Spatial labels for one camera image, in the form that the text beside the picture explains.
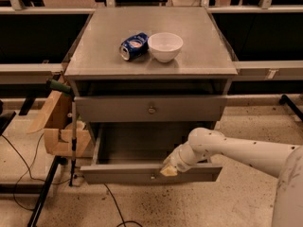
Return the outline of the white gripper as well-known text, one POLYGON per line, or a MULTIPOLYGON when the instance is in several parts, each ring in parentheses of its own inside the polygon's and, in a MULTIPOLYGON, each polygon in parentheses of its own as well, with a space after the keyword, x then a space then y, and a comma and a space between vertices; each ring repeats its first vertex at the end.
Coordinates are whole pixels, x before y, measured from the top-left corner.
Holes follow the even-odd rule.
POLYGON ((175 177, 179 172, 187 172, 198 162, 210 157, 210 151, 202 145, 181 144, 164 160, 160 173, 165 177, 175 177))

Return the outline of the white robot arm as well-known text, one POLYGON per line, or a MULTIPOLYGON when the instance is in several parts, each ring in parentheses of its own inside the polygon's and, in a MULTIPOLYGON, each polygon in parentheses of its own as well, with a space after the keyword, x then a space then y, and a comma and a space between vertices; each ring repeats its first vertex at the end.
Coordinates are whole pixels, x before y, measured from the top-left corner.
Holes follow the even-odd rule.
POLYGON ((164 160, 161 174, 186 172, 216 154, 278 178, 272 227, 303 227, 303 147, 224 136, 196 128, 164 160))

